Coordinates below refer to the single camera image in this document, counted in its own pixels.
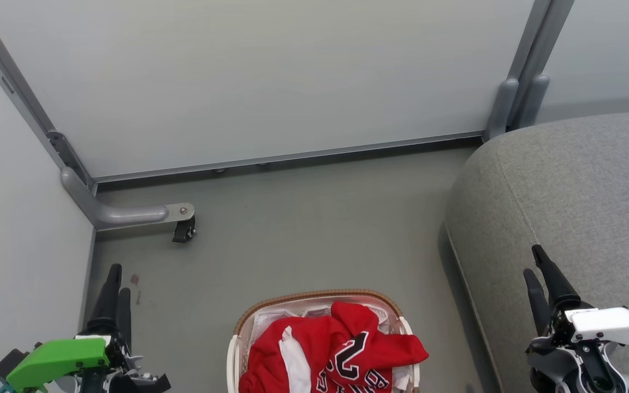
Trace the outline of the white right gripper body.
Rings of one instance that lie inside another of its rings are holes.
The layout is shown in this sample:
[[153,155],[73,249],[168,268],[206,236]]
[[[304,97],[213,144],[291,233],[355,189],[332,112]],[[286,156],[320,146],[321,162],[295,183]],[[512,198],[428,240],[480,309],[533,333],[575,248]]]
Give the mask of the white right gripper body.
[[551,335],[527,346],[530,381],[537,392],[629,392],[629,375],[610,355],[629,347],[629,309],[558,312]]

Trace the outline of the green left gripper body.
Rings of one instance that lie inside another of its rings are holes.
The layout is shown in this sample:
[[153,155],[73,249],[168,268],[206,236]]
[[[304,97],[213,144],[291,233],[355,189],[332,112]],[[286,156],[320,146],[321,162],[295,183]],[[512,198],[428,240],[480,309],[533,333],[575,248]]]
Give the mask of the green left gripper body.
[[13,350],[5,373],[7,392],[47,392],[47,384],[72,379],[72,392],[167,392],[167,375],[142,373],[120,334],[78,334],[41,343],[22,353]]

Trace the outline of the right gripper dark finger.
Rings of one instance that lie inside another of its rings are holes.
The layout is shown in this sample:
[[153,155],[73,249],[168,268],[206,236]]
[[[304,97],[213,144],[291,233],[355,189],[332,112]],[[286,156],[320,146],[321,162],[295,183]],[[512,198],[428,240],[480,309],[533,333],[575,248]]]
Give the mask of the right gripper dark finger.
[[549,295],[549,306],[554,311],[591,309],[591,304],[582,301],[574,286],[571,285],[561,269],[550,259],[541,245],[533,245],[532,255],[535,265],[542,273]]
[[531,269],[524,269],[523,276],[535,331],[539,337],[549,336],[551,335],[551,308],[545,298],[543,286]]

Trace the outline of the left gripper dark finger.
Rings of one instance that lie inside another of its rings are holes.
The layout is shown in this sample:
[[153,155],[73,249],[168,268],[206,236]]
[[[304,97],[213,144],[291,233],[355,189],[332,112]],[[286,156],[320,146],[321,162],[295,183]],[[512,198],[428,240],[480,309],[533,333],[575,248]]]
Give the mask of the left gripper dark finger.
[[98,295],[90,320],[82,333],[112,335],[117,331],[117,304],[122,279],[122,267],[113,264],[108,271],[105,283]]
[[117,328],[128,351],[132,351],[132,292],[129,288],[119,291],[117,301]]

